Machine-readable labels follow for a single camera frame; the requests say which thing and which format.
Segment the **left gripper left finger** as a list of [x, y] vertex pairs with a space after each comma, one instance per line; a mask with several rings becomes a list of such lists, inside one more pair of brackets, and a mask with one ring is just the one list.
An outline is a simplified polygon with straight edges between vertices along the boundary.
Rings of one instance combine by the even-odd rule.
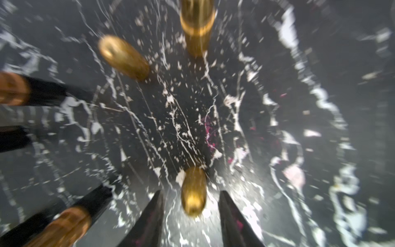
[[163, 232], [164, 195], [158, 190], [118, 247], [159, 247]]

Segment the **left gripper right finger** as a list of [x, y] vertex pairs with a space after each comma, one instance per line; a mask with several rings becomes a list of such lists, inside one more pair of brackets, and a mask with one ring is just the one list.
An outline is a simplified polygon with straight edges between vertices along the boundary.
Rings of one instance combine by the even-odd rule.
[[218, 208], [223, 246], [265, 247], [225, 190], [220, 191]]

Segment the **rose gold lipstick tube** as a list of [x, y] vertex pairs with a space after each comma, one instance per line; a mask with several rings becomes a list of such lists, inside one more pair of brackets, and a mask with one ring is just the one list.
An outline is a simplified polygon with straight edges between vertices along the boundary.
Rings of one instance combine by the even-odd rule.
[[71, 247], [86, 235], [112, 198], [112, 190], [101, 184], [71, 207], [55, 204], [31, 216], [2, 236], [1, 246]]

